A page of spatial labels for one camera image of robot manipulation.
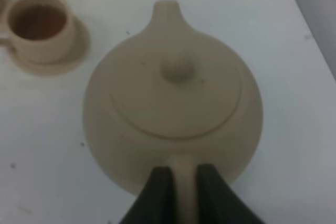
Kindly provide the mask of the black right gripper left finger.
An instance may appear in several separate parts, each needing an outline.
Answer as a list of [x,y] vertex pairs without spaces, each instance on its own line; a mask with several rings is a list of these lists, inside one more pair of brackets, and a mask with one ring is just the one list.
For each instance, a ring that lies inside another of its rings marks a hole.
[[155,167],[121,223],[175,223],[175,186],[169,167]]

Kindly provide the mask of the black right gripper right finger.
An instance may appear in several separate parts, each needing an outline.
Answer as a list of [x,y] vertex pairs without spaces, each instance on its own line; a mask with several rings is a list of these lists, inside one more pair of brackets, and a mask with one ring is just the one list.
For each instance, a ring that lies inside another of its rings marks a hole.
[[236,196],[214,165],[198,165],[196,182],[199,223],[263,223]]

